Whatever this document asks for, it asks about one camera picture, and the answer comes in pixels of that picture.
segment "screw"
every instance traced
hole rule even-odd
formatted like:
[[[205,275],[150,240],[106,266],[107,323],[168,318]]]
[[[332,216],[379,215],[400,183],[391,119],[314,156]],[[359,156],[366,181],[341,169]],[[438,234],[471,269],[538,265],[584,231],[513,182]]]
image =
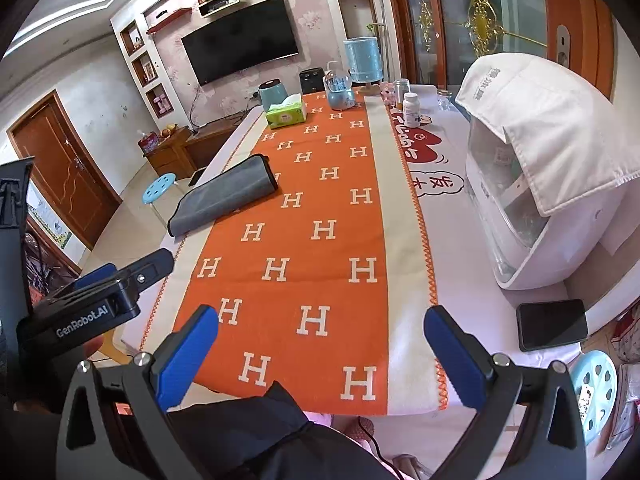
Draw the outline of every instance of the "screw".
[[[551,363],[551,367],[559,374],[564,374],[566,372],[566,365],[562,361],[553,361]]]
[[[89,361],[80,361],[76,369],[81,374],[85,374],[89,371],[89,368],[91,368],[91,363]]]
[[[136,355],[133,358],[133,362],[136,366],[145,366],[148,362],[151,361],[151,354],[146,352],[140,352],[140,354]]]
[[[511,364],[511,359],[507,354],[494,354],[494,364],[497,366],[509,366]]]

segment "blue table lamp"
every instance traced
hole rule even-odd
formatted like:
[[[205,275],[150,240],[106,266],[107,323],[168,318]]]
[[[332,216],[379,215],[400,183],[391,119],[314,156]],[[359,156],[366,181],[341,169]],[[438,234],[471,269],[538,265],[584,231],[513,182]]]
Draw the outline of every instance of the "blue table lamp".
[[[366,83],[364,95],[374,95],[380,88],[371,85],[383,78],[382,56],[378,48],[378,38],[363,36],[344,41],[344,49],[351,73],[351,79],[356,83]]]

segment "white fabric cover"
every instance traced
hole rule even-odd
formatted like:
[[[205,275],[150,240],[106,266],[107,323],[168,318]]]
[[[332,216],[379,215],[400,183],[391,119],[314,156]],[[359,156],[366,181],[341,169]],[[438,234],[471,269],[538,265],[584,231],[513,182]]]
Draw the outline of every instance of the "white fabric cover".
[[[456,102],[512,144],[542,216],[640,175],[640,135],[598,89],[548,59],[483,56]]]

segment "wall-mounted black television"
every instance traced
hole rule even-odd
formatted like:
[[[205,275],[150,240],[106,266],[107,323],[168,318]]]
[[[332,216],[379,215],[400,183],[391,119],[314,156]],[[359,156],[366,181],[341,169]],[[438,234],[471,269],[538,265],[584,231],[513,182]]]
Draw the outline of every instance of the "wall-mounted black television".
[[[284,0],[236,10],[188,34],[182,44],[201,86],[298,53]]]

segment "black speaker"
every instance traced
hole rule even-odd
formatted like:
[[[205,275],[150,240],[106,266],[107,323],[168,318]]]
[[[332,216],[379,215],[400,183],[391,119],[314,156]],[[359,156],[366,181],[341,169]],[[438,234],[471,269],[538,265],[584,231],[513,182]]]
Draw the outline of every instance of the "black speaker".
[[[324,69],[322,68],[310,68],[309,70],[300,72],[300,88],[302,88],[302,93],[313,94],[314,92],[323,92],[323,77]]]

